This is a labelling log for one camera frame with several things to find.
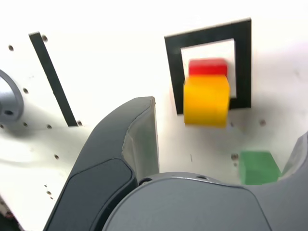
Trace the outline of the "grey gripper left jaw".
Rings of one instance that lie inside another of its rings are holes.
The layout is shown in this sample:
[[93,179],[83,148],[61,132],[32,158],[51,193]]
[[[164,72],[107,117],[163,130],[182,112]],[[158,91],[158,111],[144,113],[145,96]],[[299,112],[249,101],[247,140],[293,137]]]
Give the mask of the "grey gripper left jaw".
[[100,231],[139,181],[159,172],[154,97],[134,98],[89,135],[45,225],[47,231]]

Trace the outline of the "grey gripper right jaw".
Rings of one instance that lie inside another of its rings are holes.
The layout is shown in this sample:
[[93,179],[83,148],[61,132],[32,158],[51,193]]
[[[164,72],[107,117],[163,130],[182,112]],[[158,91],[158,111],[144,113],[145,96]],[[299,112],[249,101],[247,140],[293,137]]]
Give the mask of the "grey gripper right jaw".
[[296,142],[277,182],[226,184],[195,174],[161,174],[127,195],[105,231],[305,231],[308,136]]

